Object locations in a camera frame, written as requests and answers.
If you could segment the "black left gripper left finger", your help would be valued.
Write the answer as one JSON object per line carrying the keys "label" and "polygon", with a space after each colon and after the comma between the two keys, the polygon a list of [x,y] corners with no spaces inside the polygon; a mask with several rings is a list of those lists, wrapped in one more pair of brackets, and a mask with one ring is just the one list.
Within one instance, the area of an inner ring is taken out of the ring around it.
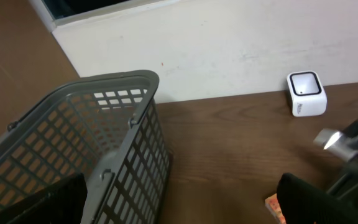
{"label": "black left gripper left finger", "polygon": [[84,175],[72,174],[0,211],[0,224],[79,224],[87,193]]}

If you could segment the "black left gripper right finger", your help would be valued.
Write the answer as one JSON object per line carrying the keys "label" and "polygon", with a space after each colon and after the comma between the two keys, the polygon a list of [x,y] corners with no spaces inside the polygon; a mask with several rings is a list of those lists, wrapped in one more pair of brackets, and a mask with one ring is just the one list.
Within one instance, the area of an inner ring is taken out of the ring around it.
{"label": "black left gripper right finger", "polygon": [[358,210],[291,173],[281,176],[277,199],[287,224],[358,224]]}

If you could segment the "orange snack packet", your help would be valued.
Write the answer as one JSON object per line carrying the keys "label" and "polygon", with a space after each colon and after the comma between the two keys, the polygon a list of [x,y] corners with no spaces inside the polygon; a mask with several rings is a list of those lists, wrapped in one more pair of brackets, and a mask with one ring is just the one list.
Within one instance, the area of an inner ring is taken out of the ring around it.
{"label": "orange snack packet", "polygon": [[282,209],[280,208],[280,204],[277,199],[277,194],[273,194],[266,198],[265,206],[279,224],[286,224],[285,217],[282,213]]}

